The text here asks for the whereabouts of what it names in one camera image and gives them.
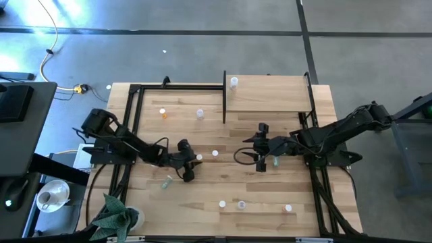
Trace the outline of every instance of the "black box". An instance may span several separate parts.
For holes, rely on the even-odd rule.
[[[0,92],[0,123],[22,122],[26,117],[33,88],[28,85],[11,85]]]

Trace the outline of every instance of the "green plant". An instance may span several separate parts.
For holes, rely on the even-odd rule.
[[[138,221],[138,212],[128,209],[124,204],[113,196],[104,194],[105,206],[108,212],[103,213],[98,220],[92,224],[99,229],[92,235],[90,240],[100,240],[113,234],[117,234],[117,242],[126,240],[130,228]]]

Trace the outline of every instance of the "black desk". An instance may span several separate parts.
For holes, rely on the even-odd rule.
[[[34,89],[24,121],[0,124],[0,177],[22,176],[30,167],[57,84],[16,82],[2,83],[2,85],[6,87],[29,85]]]
[[[41,174],[83,186],[87,185],[88,174],[34,153],[57,84],[54,82],[1,84],[6,87],[29,85],[34,89],[24,121],[0,123],[0,200],[3,201],[5,190],[13,177],[27,176],[30,182],[23,205],[18,211],[8,212],[3,203],[0,205],[0,239],[13,239],[22,237],[34,195],[39,189]]]

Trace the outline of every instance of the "yellow cable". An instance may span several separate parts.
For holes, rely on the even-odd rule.
[[[57,153],[55,153],[56,155],[60,155],[60,154],[62,154],[62,153],[73,153],[73,152],[78,152],[78,150],[77,149],[71,149],[71,150],[68,150],[68,151],[61,151],[61,152],[57,152]]]
[[[38,0],[38,2],[43,7],[43,9],[45,9],[46,13],[48,14],[49,18],[51,18],[51,21],[53,22],[53,25],[54,25],[54,29],[55,29],[55,41],[54,41],[53,45],[50,48],[50,50],[53,50],[55,44],[57,43],[57,39],[59,38],[59,33],[57,31],[57,26],[55,25],[53,17],[51,17],[51,14],[49,14],[47,8],[45,8],[45,6],[42,4],[41,0]],[[45,82],[49,82],[49,80],[47,79],[47,77],[45,77],[45,75],[43,74],[43,67],[45,66],[45,64],[47,62],[48,55],[49,55],[49,53],[47,53],[45,55],[44,59],[42,60],[42,63],[40,63],[40,67],[39,67],[40,75],[42,76],[42,78],[43,78],[43,80]],[[60,90],[74,91],[73,88],[64,88],[64,87],[60,87],[60,86],[58,86],[57,88],[60,89]]]

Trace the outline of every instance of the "white bottle cap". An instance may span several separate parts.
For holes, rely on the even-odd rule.
[[[221,207],[221,208],[224,208],[226,205],[227,205],[227,203],[224,200],[219,202],[219,207]]]
[[[285,211],[291,212],[292,211],[291,205],[285,205]]]
[[[246,203],[244,202],[244,201],[239,201],[238,203],[237,203],[237,207],[238,207],[238,209],[245,209],[246,208]]]
[[[198,111],[196,111],[196,116],[198,118],[204,117],[204,111],[202,109],[199,109]]]
[[[235,88],[235,87],[237,87],[237,85],[238,85],[238,78],[232,77],[230,87]]]

